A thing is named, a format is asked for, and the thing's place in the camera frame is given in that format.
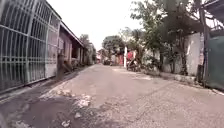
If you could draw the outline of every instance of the building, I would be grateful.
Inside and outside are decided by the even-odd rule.
[[[55,76],[60,51],[82,62],[83,49],[46,0],[0,0],[0,92]]]

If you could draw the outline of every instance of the concrete road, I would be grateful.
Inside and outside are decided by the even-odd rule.
[[[13,128],[222,128],[223,101],[207,89],[94,65],[13,98],[0,112]]]

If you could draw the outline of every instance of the white sky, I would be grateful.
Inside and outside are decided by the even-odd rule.
[[[141,27],[130,18],[133,0],[47,0],[65,24],[79,37],[89,34],[97,50],[103,39],[120,29]]]

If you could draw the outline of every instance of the metal gate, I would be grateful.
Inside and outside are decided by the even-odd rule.
[[[208,85],[224,90],[224,36],[209,40],[208,48]]]
[[[59,25],[45,0],[0,0],[0,92],[55,75]]]

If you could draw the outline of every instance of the sliding gate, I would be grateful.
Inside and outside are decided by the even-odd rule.
[[[0,0],[0,92],[55,75],[59,26],[45,0]]]

